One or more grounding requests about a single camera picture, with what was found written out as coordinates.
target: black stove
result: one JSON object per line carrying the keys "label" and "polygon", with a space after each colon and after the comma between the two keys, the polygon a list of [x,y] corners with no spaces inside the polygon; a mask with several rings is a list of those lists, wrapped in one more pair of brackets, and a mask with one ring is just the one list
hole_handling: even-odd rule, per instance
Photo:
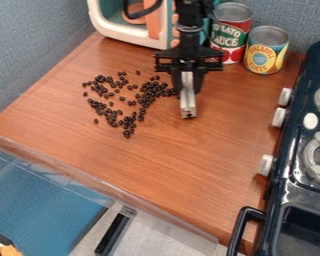
{"label": "black stove", "polygon": [[320,256],[320,42],[308,50],[295,88],[283,89],[279,105],[277,153],[260,164],[269,178],[266,211],[240,211],[228,256],[237,255],[251,220],[260,223],[252,255]]}

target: stove knob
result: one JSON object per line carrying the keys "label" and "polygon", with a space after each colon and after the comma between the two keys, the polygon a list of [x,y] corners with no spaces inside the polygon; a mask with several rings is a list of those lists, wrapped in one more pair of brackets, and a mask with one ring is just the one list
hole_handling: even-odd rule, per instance
{"label": "stove knob", "polygon": [[292,89],[283,88],[279,97],[279,105],[286,107],[291,99]]}
{"label": "stove knob", "polygon": [[259,173],[265,177],[269,175],[270,169],[272,168],[274,157],[272,155],[263,155],[260,166]]}
{"label": "stove knob", "polygon": [[307,130],[313,130],[318,125],[318,117],[314,113],[307,113],[303,120],[303,125]]}
{"label": "stove knob", "polygon": [[275,127],[281,128],[285,120],[286,113],[287,113],[286,109],[277,108],[274,114],[272,125]]}

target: blue wall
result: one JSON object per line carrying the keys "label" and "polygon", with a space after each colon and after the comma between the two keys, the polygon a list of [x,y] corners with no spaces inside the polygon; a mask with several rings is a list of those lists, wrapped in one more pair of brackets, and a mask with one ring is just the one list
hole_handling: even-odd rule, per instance
{"label": "blue wall", "polygon": [[254,12],[254,26],[283,28],[291,38],[290,50],[305,52],[320,40],[320,0],[236,0]]}
{"label": "blue wall", "polygon": [[0,0],[0,111],[92,32],[85,0]]}

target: tin can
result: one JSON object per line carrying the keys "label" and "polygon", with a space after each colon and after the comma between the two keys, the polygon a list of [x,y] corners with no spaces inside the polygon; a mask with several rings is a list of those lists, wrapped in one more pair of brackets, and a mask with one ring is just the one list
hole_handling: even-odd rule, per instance
{"label": "tin can", "polygon": [[231,2],[218,5],[214,15],[218,22],[212,24],[211,47],[223,50],[223,63],[240,62],[253,19],[252,11],[244,4]]}
{"label": "tin can", "polygon": [[288,45],[289,36],[283,29],[257,27],[249,34],[244,65],[257,74],[274,74],[283,66]]}

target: black handle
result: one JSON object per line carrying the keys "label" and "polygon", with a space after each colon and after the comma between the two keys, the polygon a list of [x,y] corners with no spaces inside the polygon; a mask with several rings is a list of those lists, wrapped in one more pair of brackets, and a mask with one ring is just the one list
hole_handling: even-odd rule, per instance
{"label": "black handle", "polygon": [[128,0],[124,0],[123,1],[123,11],[124,11],[124,14],[127,16],[128,19],[137,19],[137,18],[141,18],[147,14],[150,14],[152,12],[154,12],[156,9],[158,9],[161,4],[162,4],[162,1],[163,0],[157,0],[151,7],[145,9],[145,10],[142,10],[142,11],[139,11],[139,12],[135,12],[135,13],[129,13],[129,1]]}
{"label": "black handle", "polygon": [[229,244],[227,256],[237,256],[238,249],[241,244],[243,233],[248,221],[256,221],[263,223],[266,219],[266,214],[252,207],[243,207],[238,214],[234,230],[232,232],[231,241]]}

